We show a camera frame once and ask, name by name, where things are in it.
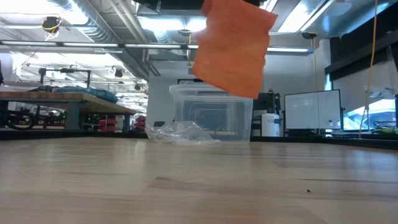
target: white container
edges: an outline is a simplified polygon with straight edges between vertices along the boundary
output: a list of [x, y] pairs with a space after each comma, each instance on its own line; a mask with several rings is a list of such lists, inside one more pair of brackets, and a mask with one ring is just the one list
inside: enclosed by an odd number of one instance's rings
[[261, 116], [261, 134], [263, 137], [280, 137], [279, 115], [263, 114]]
[[194, 121], [213, 139], [249, 142], [253, 100], [211, 85], [173, 85], [175, 121]]

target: blue fabric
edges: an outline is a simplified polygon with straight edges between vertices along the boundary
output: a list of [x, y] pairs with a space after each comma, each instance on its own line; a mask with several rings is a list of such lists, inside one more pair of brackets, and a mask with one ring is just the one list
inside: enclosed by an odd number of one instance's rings
[[107, 90], [97, 90], [93, 88], [82, 88], [80, 86], [64, 86], [61, 88], [54, 89], [56, 93], [88, 93], [96, 96], [102, 100], [106, 100], [111, 103], [117, 103], [118, 98], [115, 94]]

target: orange cloth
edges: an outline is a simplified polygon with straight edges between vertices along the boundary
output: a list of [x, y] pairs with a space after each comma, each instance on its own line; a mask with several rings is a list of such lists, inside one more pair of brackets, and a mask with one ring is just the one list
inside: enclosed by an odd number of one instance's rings
[[207, 27], [195, 35], [193, 74], [230, 94], [257, 99], [277, 15], [243, 0], [205, 0]]

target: container lid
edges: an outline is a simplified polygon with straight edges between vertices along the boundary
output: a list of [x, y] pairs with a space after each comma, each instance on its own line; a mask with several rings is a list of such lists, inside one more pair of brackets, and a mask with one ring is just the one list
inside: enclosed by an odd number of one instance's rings
[[194, 98], [194, 99], [212, 99], [212, 100], [251, 100], [235, 95], [230, 95], [227, 91], [212, 85], [172, 85], [170, 93], [174, 98]]

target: clear plastic bin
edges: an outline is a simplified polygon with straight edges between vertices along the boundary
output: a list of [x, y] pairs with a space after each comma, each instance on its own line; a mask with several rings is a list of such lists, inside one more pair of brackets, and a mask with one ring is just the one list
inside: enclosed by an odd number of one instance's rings
[[253, 100], [211, 85], [170, 86], [175, 121], [194, 121], [213, 139], [249, 142]]

